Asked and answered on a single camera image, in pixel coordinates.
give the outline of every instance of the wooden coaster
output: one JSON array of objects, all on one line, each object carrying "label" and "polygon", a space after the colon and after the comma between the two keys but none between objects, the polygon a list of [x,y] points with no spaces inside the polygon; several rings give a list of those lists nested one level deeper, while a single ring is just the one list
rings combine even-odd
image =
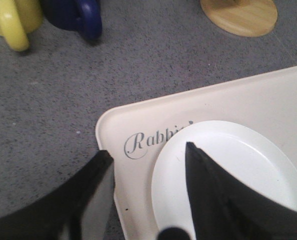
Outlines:
[{"label": "wooden coaster", "polygon": [[200,4],[214,24],[243,37],[269,33],[278,19],[273,0],[200,0]]}]

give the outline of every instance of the tray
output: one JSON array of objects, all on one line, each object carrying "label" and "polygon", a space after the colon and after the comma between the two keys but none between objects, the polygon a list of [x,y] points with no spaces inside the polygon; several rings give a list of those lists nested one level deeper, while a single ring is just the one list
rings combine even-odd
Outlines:
[{"label": "tray", "polygon": [[155,239],[156,159],[174,134],[207,120],[257,131],[297,169],[297,66],[115,107],[100,117],[96,139],[114,158],[114,201],[126,240]]}]

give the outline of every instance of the black object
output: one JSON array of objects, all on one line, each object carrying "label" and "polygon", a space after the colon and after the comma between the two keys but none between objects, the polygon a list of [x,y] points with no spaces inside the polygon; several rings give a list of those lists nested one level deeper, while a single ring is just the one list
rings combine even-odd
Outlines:
[{"label": "black object", "polygon": [[252,190],[191,142],[185,172],[197,240],[297,240],[296,211]]},{"label": "black object", "polygon": [[59,188],[0,218],[0,240],[102,240],[113,203],[112,163],[99,151]]},{"label": "black object", "polygon": [[157,240],[190,240],[186,231],[178,227],[169,227],[161,231]]}]

